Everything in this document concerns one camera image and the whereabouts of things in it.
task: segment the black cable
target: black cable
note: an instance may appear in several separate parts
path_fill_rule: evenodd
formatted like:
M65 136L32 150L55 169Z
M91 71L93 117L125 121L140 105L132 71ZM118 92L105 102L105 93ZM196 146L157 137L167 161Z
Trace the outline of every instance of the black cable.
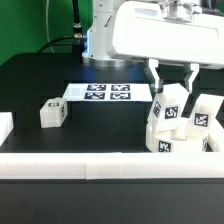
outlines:
M54 39L48 42L47 44L45 44L37 53L41 53L43 50L45 50L45 48L48 48L49 45L52 45L62 40L69 40L69 39L74 39L74 36L64 36L64 37L59 37L57 39Z
M82 33L78 0L72 0L72 5L73 5L73 18L74 18L74 25L73 25L74 33Z
M46 50L49 47L63 47L63 46L73 46L73 45L80 45L77 43L59 43L59 44L49 44L47 45L45 48L41 48L37 53L40 54L42 53L44 50Z

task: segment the white paper sheet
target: white paper sheet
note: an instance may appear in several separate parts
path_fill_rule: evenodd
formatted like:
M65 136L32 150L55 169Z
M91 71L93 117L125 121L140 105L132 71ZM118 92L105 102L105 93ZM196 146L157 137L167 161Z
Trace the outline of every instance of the white paper sheet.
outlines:
M69 84L63 98L67 101L142 101L151 102L148 84Z

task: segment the white border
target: white border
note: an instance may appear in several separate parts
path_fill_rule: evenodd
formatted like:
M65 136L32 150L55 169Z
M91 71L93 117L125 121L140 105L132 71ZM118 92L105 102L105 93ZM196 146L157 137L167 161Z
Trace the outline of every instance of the white border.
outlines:
M224 154L0 154L0 179L224 178Z

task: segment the stacked white blocks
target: stacked white blocks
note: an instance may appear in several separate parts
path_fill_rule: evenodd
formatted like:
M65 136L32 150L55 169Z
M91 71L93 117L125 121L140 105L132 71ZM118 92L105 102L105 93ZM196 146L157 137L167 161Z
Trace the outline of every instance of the stacked white blocks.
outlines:
M0 113L0 146L13 129L12 113Z
M61 127L67 114L68 108L65 99L49 99L40 110L41 127Z
M181 117L187 98L188 92L180 84L165 85L164 92L155 96L146 128L150 151L202 152L208 141L213 143L213 151L224 147L224 140L221 142L222 138L213 134L219 129L224 137L215 119L223 97L201 94L189 119Z

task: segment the white robot body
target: white robot body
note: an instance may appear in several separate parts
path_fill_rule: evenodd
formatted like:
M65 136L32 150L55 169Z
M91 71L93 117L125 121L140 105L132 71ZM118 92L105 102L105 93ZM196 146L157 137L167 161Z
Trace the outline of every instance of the white robot body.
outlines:
M84 63L102 67L117 67L126 63L111 59L106 53L107 29L113 14L113 1L93 0L93 24L87 32L87 49L82 54Z
M127 1L110 20L106 51L120 60L156 59L224 68L224 17L194 14L191 23L164 19L159 4Z

